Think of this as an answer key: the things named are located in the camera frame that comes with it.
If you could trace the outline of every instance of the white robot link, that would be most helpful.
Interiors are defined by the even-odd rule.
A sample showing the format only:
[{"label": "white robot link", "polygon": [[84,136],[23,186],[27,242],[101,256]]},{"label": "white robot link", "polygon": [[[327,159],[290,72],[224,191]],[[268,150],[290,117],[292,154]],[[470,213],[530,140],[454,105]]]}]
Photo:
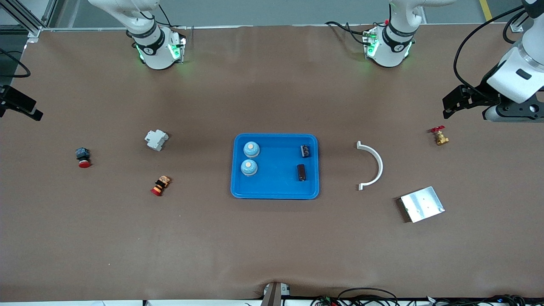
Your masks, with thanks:
[{"label": "white robot link", "polygon": [[512,45],[478,86],[473,87],[457,74],[463,84],[442,99],[445,119],[462,109],[488,106],[483,111],[485,120],[544,122],[544,103],[536,96],[538,91],[544,90],[544,0],[521,2],[522,6],[496,16],[471,33],[474,34],[487,23],[516,11],[519,11],[519,16],[526,13],[533,19],[533,26],[523,33],[521,39]]},{"label": "white robot link", "polygon": [[186,39],[183,35],[162,27],[149,11],[159,6],[159,0],[89,0],[126,28],[136,42],[140,59],[153,69],[166,69],[182,63]]},{"label": "white robot link", "polygon": [[389,0],[389,22],[363,32],[364,53],[378,65],[395,67],[408,56],[423,18],[419,7],[441,7],[456,0]]}]

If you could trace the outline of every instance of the red button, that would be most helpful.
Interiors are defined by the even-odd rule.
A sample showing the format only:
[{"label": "red button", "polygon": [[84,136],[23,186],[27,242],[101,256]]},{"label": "red button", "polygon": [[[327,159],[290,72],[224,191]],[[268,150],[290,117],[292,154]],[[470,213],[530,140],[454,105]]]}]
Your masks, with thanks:
[{"label": "red button", "polygon": [[79,167],[80,168],[89,168],[89,167],[91,167],[91,163],[88,162],[88,161],[80,161],[79,162]]}]

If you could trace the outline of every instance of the brass valve with red handle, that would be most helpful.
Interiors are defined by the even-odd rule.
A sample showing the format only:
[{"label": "brass valve with red handle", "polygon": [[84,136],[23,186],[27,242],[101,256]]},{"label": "brass valve with red handle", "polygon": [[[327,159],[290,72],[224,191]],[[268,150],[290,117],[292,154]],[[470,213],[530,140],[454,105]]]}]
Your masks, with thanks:
[{"label": "brass valve with red handle", "polygon": [[446,138],[444,136],[444,134],[442,133],[442,130],[444,129],[445,127],[443,125],[441,126],[437,126],[437,127],[433,127],[431,129],[431,132],[433,132],[436,136],[436,144],[437,145],[443,145],[443,144],[447,144],[449,142],[449,139]]}]

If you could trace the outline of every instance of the yellow line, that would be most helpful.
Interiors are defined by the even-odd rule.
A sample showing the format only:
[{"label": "yellow line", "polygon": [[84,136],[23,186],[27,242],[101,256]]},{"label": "yellow line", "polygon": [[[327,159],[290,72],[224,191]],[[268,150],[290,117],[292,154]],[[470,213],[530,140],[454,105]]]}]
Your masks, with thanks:
[{"label": "yellow line", "polygon": [[485,20],[489,21],[493,18],[491,16],[491,11],[489,11],[489,5],[487,5],[487,0],[480,0],[481,10],[484,11]]}]

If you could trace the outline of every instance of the brown table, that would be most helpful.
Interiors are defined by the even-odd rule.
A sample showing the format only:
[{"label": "brown table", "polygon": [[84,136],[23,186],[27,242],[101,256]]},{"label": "brown table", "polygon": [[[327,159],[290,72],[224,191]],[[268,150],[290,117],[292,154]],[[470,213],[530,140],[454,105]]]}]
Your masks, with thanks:
[{"label": "brown table", "polygon": [[[164,71],[124,32],[42,33],[15,87],[44,118],[0,120],[0,299],[253,298],[273,280],[294,295],[544,295],[544,125],[483,109],[442,119],[474,27],[423,26],[392,69],[327,27],[187,31],[186,63]],[[466,46],[470,82],[506,50],[501,28]],[[427,130],[442,124],[450,143],[437,146]],[[144,141],[157,128],[170,134],[161,152]],[[318,198],[231,196],[243,132],[314,134]],[[376,163],[357,140],[385,164],[364,191]],[[81,146],[91,168],[77,167]],[[158,198],[161,175],[172,183]],[[446,212],[406,223],[395,198],[431,185]]]}]

